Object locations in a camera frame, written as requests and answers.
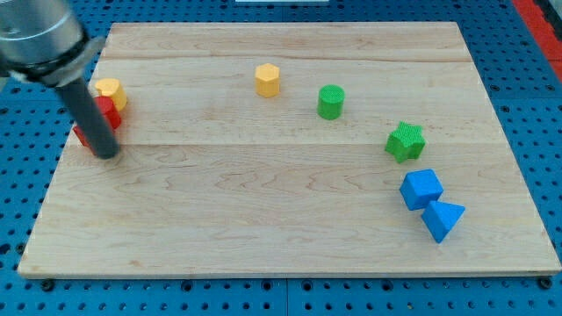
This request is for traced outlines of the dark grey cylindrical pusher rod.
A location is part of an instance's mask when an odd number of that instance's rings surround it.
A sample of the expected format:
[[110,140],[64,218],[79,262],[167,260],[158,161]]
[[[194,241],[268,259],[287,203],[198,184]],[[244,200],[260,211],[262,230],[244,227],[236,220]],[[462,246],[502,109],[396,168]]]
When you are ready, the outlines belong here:
[[93,154],[100,159],[116,156],[119,153],[119,144],[84,79],[79,77],[67,85],[56,87],[55,92],[82,130]]

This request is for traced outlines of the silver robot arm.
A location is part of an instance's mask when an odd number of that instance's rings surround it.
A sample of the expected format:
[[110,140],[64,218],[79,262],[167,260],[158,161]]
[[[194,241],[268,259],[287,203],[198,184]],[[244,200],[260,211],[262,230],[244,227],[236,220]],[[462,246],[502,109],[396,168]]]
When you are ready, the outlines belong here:
[[103,46],[66,1],[1,0],[1,76],[55,90],[93,154],[109,159],[119,144],[84,79]]

